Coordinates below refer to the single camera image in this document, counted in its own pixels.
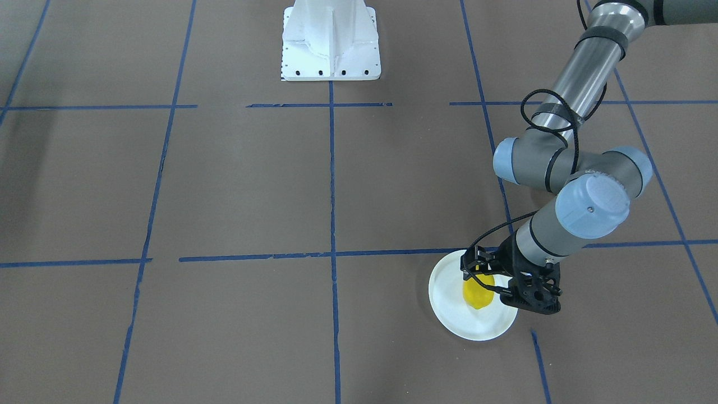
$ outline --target blue joint cap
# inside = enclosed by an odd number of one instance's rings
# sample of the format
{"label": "blue joint cap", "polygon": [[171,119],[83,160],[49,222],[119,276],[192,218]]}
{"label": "blue joint cap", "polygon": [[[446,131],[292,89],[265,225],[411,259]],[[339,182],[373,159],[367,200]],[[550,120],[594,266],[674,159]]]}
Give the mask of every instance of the blue joint cap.
{"label": "blue joint cap", "polygon": [[651,161],[648,159],[648,156],[646,156],[644,152],[641,152],[639,149],[636,149],[632,146],[616,147],[615,149],[609,150],[609,152],[619,152],[620,154],[631,159],[635,166],[638,167],[638,171],[640,171],[640,176],[643,179],[643,185],[640,188],[640,193],[638,194],[638,196],[643,195],[645,187],[648,186],[648,183],[653,177],[653,166],[651,165]]}
{"label": "blue joint cap", "polygon": [[494,152],[493,166],[498,177],[518,185],[516,177],[513,176],[513,143],[516,139],[509,137],[498,144]]}
{"label": "blue joint cap", "polygon": [[623,185],[604,173],[584,174],[556,197],[556,217],[567,232],[582,239],[610,234],[628,217],[630,198]]}

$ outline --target black cable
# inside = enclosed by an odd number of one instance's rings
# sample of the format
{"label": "black cable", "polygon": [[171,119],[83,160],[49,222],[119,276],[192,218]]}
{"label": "black cable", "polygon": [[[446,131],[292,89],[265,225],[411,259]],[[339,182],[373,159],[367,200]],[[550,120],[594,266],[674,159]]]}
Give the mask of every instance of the black cable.
{"label": "black cable", "polygon": [[476,274],[474,274],[474,273],[469,273],[469,276],[472,277],[476,282],[479,283],[479,285],[481,285],[482,288],[484,288],[486,290],[490,290],[494,293],[500,293],[500,290],[503,289],[500,286],[486,285],[484,282],[481,282],[481,279],[479,279],[479,277],[476,276]]}
{"label": "black cable", "polygon": [[505,222],[503,222],[502,224],[499,224],[498,226],[494,227],[493,229],[491,229],[491,230],[485,232],[484,234],[480,235],[479,238],[476,239],[476,240],[474,240],[474,242],[471,243],[471,245],[470,245],[469,248],[467,248],[467,249],[472,249],[472,248],[476,247],[476,244],[479,244],[479,242],[480,242],[484,237],[488,236],[489,234],[492,234],[494,231],[497,231],[497,230],[499,230],[499,229],[501,229],[501,228],[503,228],[503,227],[506,227],[506,226],[508,226],[509,224],[516,223],[517,221],[520,221],[520,220],[524,220],[524,219],[526,219],[526,218],[529,218],[529,217],[533,216],[534,214],[536,214],[536,212],[538,212],[538,211],[533,211],[533,212],[527,213],[527,214],[525,214],[525,215],[521,215],[521,216],[519,216],[519,217],[517,217],[517,218],[511,219],[510,221],[505,221]]}
{"label": "black cable", "polygon": [[581,18],[581,25],[584,26],[584,29],[588,29],[588,26],[586,25],[586,19],[583,17],[583,8],[581,7],[581,0],[576,0],[576,7],[579,10],[579,18]]}
{"label": "black cable", "polygon": [[[583,25],[584,30],[588,29],[588,26],[586,25],[586,19],[584,18],[584,15],[583,15],[583,8],[581,7],[581,0],[576,0],[576,8],[578,8],[578,10],[579,10],[579,18],[581,19],[581,25]],[[598,101],[596,101],[596,105],[593,107],[591,112],[589,112],[588,115],[586,115],[586,118],[584,118],[584,120],[588,121],[589,118],[591,118],[591,116],[593,116],[593,114],[596,112],[596,110],[598,110],[598,107],[603,102],[603,97],[606,95],[607,89],[608,89],[608,84],[604,84],[603,91],[601,91],[601,96],[598,97]]]}
{"label": "black cable", "polygon": [[[535,96],[536,94],[541,94],[541,93],[549,94],[550,96],[553,96],[555,99],[559,100],[561,105],[566,109],[566,111],[569,114],[569,126],[564,127],[564,128],[559,128],[559,129],[551,129],[548,127],[542,127],[537,124],[534,124],[528,118],[528,116],[526,115],[526,102],[528,102],[528,100],[531,97]],[[571,109],[571,106],[569,105],[569,103],[566,100],[564,100],[564,98],[561,97],[560,94],[558,94],[556,91],[549,90],[547,88],[540,88],[538,90],[534,90],[534,91],[528,93],[528,95],[526,97],[524,97],[521,102],[520,110],[521,110],[521,116],[523,117],[523,120],[526,121],[526,123],[530,127],[540,130],[542,132],[553,134],[555,137],[558,137],[565,145],[568,145],[568,142],[564,139],[563,136],[561,136],[561,132],[564,132],[567,130],[574,131],[574,161],[571,164],[571,174],[574,174],[576,172],[576,170],[578,169],[578,164],[579,164],[579,119],[581,118],[580,115],[578,115],[576,113],[576,111]]]}
{"label": "black cable", "polygon": [[591,118],[591,116],[593,116],[593,114],[596,112],[598,107],[601,106],[601,103],[603,102],[603,97],[606,96],[607,89],[608,89],[608,83],[603,85],[603,91],[601,91],[601,96],[598,97],[598,101],[596,101],[596,105],[594,105],[591,112],[589,112],[588,115],[586,115],[586,117],[584,118],[584,121],[588,121]]}

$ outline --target blue tape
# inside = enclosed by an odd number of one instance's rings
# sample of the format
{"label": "blue tape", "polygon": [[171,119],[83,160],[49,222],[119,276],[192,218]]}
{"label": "blue tape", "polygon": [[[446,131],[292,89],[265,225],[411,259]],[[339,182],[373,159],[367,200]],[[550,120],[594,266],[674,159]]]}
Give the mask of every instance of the blue tape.
{"label": "blue tape", "polygon": [[[718,244],[718,239],[696,239],[688,240],[690,245]],[[626,248],[626,247],[661,247],[684,245],[681,240],[665,240],[654,242],[618,242],[618,243],[594,243],[584,248]],[[211,262],[211,261],[248,261],[248,260],[285,260],[293,258],[323,258],[331,257],[371,257],[378,255],[414,255],[414,254],[449,254],[450,252],[463,250],[465,247],[456,248],[424,248],[424,249],[369,249],[351,250],[336,252],[292,252],[286,254],[247,254],[247,255],[212,255],[197,257],[181,257],[180,262]],[[497,247],[486,247],[486,251],[495,252]]]}
{"label": "blue tape", "polygon": [[551,392],[549,392],[549,382],[546,380],[546,369],[544,368],[544,358],[541,356],[541,347],[539,347],[539,338],[536,331],[531,330],[531,338],[533,339],[533,350],[536,351],[536,361],[538,362],[538,370],[541,373],[541,384],[544,386],[544,397],[546,404],[551,404]]}
{"label": "blue tape", "polygon": [[[541,101],[527,101],[526,105],[539,105]],[[521,105],[521,101],[453,101],[450,106],[471,106],[471,105]]]}
{"label": "blue tape", "polygon": [[[131,258],[122,260],[76,260],[76,261],[36,261],[36,262],[0,262],[0,268],[32,268],[32,267],[80,267],[83,265],[121,265],[139,264],[142,258]],[[152,258],[145,258],[145,262],[151,262]]]}
{"label": "blue tape", "polygon": [[[604,100],[602,104],[620,104],[626,105],[626,101],[608,101]],[[682,104],[718,104],[717,100],[642,100],[631,101],[633,105],[682,105]]]}
{"label": "blue tape", "polygon": [[164,134],[164,143],[162,145],[162,156],[159,159],[159,168],[157,170],[157,180],[154,184],[154,194],[152,196],[152,206],[149,211],[149,219],[147,221],[147,236],[144,240],[144,246],[142,247],[142,261],[140,262],[139,269],[137,271],[137,281],[135,283],[134,300],[132,303],[132,319],[130,325],[127,328],[127,335],[125,336],[125,345],[122,350],[122,360],[120,362],[120,371],[117,375],[117,386],[115,388],[115,397],[113,400],[114,404],[120,403],[120,395],[122,393],[122,383],[125,377],[125,369],[127,367],[127,357],[130,351],[130,343],[132,341],[132,332],[134,330],[134,323],[137,317],[137,306],[139,304],[139,286],[142,283],[144,276],[145,259],[149,251],[149,241],[152,236],[152,226],[154,224],[154,214],[157,211],[157,200],[159,199],[159,189],[162,186],[162,171],[164,170],[164,161],[167,157],[167,148],[169,146],[169,137],[172,133],[172,123],[174,121],[174,111],[177,108],[177,99],[180,96],[180,86],[182,85],[182,73],[185,69],[185,60],[187,59],[187,48],[190,45],[190,36],[192,34],[192,22],[195,18],[195,9],[197,7],[197,0],[192,0],[192,8],[190,9],[190,18],[187,23],[187,32],[185,33],[185,44],[182,48],[182,57],[179,59],[179,69],[177,70],[177,82],[174,85],[174,95],[172,97],[172,107],[169,110],[169,119],[167,120],[167,130]]}
{"label": "blue tape", "polygon": [[2,126],[2,123],[5,122],[5,116],[7,115],[8,111],[7,109],[12,104],[12,99],[15,97],[15,92],[17,91],[17,87],[20,84],[22,73],[25,72],[25,68],[27,67],[27,61],[30,58],[30,53],[32,53],[32,49],[35,47],[37,37],[40,35],[40,29],[42,28],[42,24],[45,22],[45,17],[47,16],[47,9],[49,7],[50,0],[46,0],[45,7],[42,8],[42,14],[40,14],[40,20],[37,22],[37,28],[35,28],[35,33],[32,35],[32,39],[30,40],[30,46],[27,48],[27,52],[25,52],[25,57],[22,59],[20,69],[18,69],[17,75],[15,76],[15,81],[12,83],[12,87],[10,88],[10,94],[8,94],[7,101],[5,101],[5,108],[0,113],[0,126]]}
{"label": "blue tape", "polygon": [[346,108],[367,106],[393,106],[391,102],[345,102],[331,104],[249,104],[245,108]]}
{"label": "blue tape", "polygon": [[686,249],[686,253],[688,254],[688,258],[691,261],[691,266],[693,267],[693,271],[696,274],[696,277],[698,278],[698,282],[701,285],[701,289],[703,290],[703,295],[706,298],[706,302],[708,303],[708,307],[710,308],[713,319],[716,324],[718,324],[718,311],[716,311],[716,307],[713,304],[713,299],[711,298],[711,294],[708,291],[708,287],[706,286],[706,283],[703,279],[703,275],[701,274],[701,270],[698,268],[698,264],[696,263],[696,260],[693,256],[693,252],[691,251],[690,243],[688,243],[688,240],[686,239],[686,235],[683,231],[683,226],[681,225],[681,222],[678,220],[678,215],[676,214],[676,209],[673,208],[673,203],[671,202],[671,198],[668,196],[668,190],[666,189],[666,185],[663,183],[663,178],[661,177],[661,174],[658,172],[658,167],[656,166],[656,161],[653,159],[653,153],[651,153],[651,149],[648,147],[648,142],[645,139],[645,136],[643,134],[643,130],[640,127],[640,123],[638,123],[638,117],[635,114],[635,111],[633,110],[633,105],[631,100],[628,98],[628,92],[626,91],[623,81],[621,80],[621,76],[618,74],[618,69],[614,69],[614,74],[616,75],[616,80],[618,81],[618,86],[621,89],[621,92],[623,93],[623,98],[626,100],[626,105],[628,106],[628,110],[630,111],[631,118],[633,118],[633,123],[635,125],[635,128],[638,130],[638,136],[640,136],[640,141],[643,143],[643,148],[645,149],[645,153],[648,156],[648,159],[651,161],[651,166],[653,166],[653,172],[656,174],[656,180],[658,181],[658,185],[661,187],[661,192],[663,193],[663,197],[666,199],[666,204],[668,205],[668,210],[671,212],[671,216],[673,217],[673,222],[676,224],[676,229],[678,229],[679,236],[681,237],[681,242]]}
{"label": "blue tape", "polygon": [[[68,106],[10,106],[8,111],[84,111],[114,109],[170,109],[172,105],[68,105]],[[177,109],[196,109],[197,104],[181,104]]]}
{"label": "blue tape", "polygon": [[[489,136],[489,144],[491,145],[491,154],[493,155],[494,151],[496,151],[496,145],[494,143],[493,138],[493,132],[491,130],[491,120],[489,120],[489,111],[488,108],[486,108],[486,98],[484,97],[484,88],[481,84],[481,75],[479,73],[479,65],[476,61],[476,53],[474,52],[474,42],[471,39],[471,31],[469,30],[469,19],[466,16],[466,7],[464,5],[464,0],[460,0],[461,2],[461,13],[464,17],[464,28],[466,29],[466,38],[469,42],[469,50],[471,51],[471,61],[474,65],[474,74],[476,75],[476,85],[479,90],[479,98],[481,98],[481,107],[484,112],[484,120],[486,121],[486,132]],[[506,214],[506,221],[511,220],[511,212],[508,208],[508,199],[506,198],[506,189],[503,187],[503,181],[501,178],[498,178],[498,187],[501,190],[501,197],[503,198],[503,208]],[[508,225],[508,230],[510,233],[513,233],[513,225]]]}
{"label": "blue tape", "polygon": [[342,402],[342,378],[340,371],[339,353],[339,298],[337,294],[337,215],[336,215],[336,187],[335,187],[335,148],[334,148],[334,82],[329,82],[329,152],[330,152],[330,201],[331,213],[331,258],[332,258],[332,317],[334,323],[334,398],[336,404]]}

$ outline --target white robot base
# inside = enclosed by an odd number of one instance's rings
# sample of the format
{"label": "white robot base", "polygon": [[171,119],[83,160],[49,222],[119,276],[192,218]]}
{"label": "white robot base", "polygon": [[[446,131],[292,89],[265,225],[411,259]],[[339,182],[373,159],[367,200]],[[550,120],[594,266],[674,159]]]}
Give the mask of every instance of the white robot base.
{"label": "white robot base", "polygon": [[376,11],[364,0],[297,0],[284,10],[281,78],[364,81],[381,75]]}
{"label": "white robot base", "polygon": [[[464,253],[465,250],[454,251],[434,267],[429,278],[429,302],[439,321],[452,333],[470,341],[488,341],[511,327],[518,309],[501,303],[498,294],[494,294],[488,306],[478,310],[466,303],[459,269]],[[508,277],[493,277],[497,286],[508,286]]]}

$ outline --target gray robot arm segment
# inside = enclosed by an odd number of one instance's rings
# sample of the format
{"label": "gray robot arm segment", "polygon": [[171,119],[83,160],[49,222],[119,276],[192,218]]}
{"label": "gray robot arm segment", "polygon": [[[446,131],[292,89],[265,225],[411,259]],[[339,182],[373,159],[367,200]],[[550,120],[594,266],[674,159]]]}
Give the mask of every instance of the gray robot arm segment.
{"label": "gray robot arm segment", "polygon": [[607,236],[627,217],[631,199],[650,181],[650,160],[633,147],[590,155],[561,192],[516,232],[516,244],[531,263],[557,263],[595,239]]}
{"label": "gray robot arm segment", "polygon": [[[631,6],[606,3],[593,9],[588,30],[552,88],[579,115],[579,124],[593,107],[628,43],[644,29],[642,14]],[[547,96],[532,116],[533,123],[549,129],[568,127],[570,112],[558,102]],[[563,140],[530,128],[521,138],[504,140],[494,155],[496,175],[512,183],[558,193],[571,174],[572,154],[564,149],[573,137],[573,130],[561,135]]]}
{"label": "gray robot arm segment", "polygon": [[648,26],[718,22],[716,0],[637,0],[636,2],[645,9]]}

